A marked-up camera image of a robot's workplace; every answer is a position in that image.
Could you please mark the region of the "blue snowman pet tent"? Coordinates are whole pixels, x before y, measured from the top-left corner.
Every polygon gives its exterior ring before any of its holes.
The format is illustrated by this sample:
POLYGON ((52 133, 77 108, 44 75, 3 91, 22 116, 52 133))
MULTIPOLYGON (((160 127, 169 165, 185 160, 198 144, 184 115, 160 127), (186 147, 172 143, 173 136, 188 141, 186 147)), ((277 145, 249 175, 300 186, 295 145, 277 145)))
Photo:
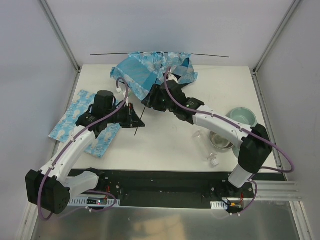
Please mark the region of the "blue snowman pet tent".
POLYGON ((132 52, 128 57, 112 68, 110 77, 117 80, 122 77, 139 99, 144 100, 154 84, 164 82, 164 74, 168 67, 180 85, 194 83, 198 78, 195 72, 191 54, 182 52, 132 52))

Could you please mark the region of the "thin black tent pole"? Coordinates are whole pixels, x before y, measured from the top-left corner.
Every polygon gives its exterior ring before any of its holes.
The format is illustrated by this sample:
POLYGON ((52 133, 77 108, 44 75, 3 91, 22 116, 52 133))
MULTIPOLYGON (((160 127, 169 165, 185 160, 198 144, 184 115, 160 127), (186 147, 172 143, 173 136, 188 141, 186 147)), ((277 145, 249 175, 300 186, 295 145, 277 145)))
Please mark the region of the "thin black tent pole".
MULTIPOLYGON (((133 52, 108 52, 108 53, 90 53, 89 56, 113 56, 113 55, 128 55, 129 53, 133 52)), ((136 51, 134 53, 139 53, 139 54, 144 54, 144 53, 151 53, 149 52, 142 52, 142 51, 136 51)), ((165 51, 152 51, 152 53, 163 53, 163 54, 169 54, 169 52, 165 51)), ((226 58, 229 59, 230 56, 228 55, 217 55, 217 54, 205 54, 205 53, 190 53, 191 55, 194 56, 201 56, 201 57, 214 57, 214 58, 226 58)))

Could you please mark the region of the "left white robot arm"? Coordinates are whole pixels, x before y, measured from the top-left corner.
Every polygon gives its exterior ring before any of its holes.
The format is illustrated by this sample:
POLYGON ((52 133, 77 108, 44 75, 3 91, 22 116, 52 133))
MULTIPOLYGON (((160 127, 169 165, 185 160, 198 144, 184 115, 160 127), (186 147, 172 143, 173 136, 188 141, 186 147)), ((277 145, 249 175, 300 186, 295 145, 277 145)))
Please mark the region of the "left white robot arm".
POLYGON ((100 90, 93 103, 76 121, 66 145, 40 170, 30 170, 25 176, 27 199, 30 203, 58 215, 69 201, 87 191, 99 195, 105 191, 105 174, 88 168, 78 176, 68 175, 85 149, 109 124, 123 129, 141 128, 145 123, 138 117, 132 103, 115 104, 111 91, 100 90))

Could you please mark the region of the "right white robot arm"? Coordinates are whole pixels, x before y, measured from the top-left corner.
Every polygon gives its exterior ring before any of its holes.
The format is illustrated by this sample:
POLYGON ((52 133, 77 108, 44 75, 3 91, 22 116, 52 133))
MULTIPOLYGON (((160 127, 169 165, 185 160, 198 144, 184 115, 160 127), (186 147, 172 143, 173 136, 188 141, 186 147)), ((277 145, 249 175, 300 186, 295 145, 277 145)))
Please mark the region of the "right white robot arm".
POLYGON ((174 80, 154 84, 141 101, 147 108, 173 113, 179 120, 205 128, 227 139, 239 149, 238 163, 225 184, 225 192, 237 197, 243 185, 257 174, 272 153, 272 146, 266 128, 257 124, 251 126, 219 115, 201 100, 186 97, 183 88, 174 80))

